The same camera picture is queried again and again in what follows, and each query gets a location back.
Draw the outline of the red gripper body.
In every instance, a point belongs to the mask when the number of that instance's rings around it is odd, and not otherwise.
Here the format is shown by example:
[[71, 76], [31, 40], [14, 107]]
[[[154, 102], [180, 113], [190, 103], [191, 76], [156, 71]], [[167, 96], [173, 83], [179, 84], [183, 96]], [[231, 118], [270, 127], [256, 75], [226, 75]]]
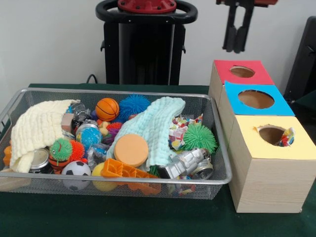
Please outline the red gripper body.
[[[216, 0], [216, 4], [229, 5], [231, 2], [231, 0]], [[255, 6], [268, 6], [275, 5], [276, 0], [246, 0], [246, 2], [253, 3]]]

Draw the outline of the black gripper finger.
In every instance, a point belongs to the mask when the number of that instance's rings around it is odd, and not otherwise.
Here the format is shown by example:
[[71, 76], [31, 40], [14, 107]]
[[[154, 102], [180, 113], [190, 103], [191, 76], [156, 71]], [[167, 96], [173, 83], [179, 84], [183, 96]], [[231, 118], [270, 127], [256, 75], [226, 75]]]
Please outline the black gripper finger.
[[235, 17], [238, 3], [226, 3], [226, 5], [229, 6], [229, 13], [223, 49], [226, 51], [239, 51], [237, 47], [237, 29], [235, 27]]
[[245, 9], [245, 14], [244, 14], [242, 26], [239, 27], [239, 29], [237, 30], [237, 34], [235, 37], [235, 44], [234, 44], [235, 53], [241, 53], [245, 51], [245, 44], [246, 44], [249, 26], [250, 26], [250, 22], [251, 22], [253, 10], [254, 10], [253, 3], [240, 3], [239, 6]]

